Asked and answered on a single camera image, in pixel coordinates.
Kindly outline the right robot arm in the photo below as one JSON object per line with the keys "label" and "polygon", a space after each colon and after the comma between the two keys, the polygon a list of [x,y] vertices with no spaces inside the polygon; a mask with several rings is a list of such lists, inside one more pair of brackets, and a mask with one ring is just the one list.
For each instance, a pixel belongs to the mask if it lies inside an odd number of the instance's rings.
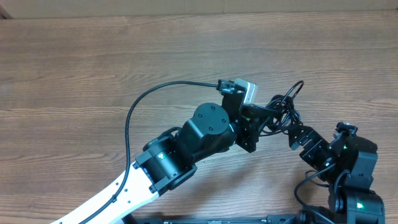
{"label": "right robot arm", "polygon": [[339,122],[335,130],[331,142],[309,126],[288,132],[290,148],[303,147],[301,159],[315,169],[298,186],[319,178],[326,182],[329,192],[328,207],[309,205],[299,199],[303,208],[294,223],[384,223],[384,203],[371,190],[377,144],[359,137],[352,124]]}

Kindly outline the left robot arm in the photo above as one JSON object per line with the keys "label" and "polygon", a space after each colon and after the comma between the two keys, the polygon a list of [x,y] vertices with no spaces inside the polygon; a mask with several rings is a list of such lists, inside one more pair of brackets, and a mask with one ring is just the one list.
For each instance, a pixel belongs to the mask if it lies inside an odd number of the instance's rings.
{"label": "left robot arm", "polygon": [[223,93],[221,105],[204,103],[180,128],[171,128],[143,148],[129,169],[57,223],[117,223],[138,208],[177,188],[197,171],[196,162],[238,145],[256,150],[257,121],[243,115],[255,91]]}

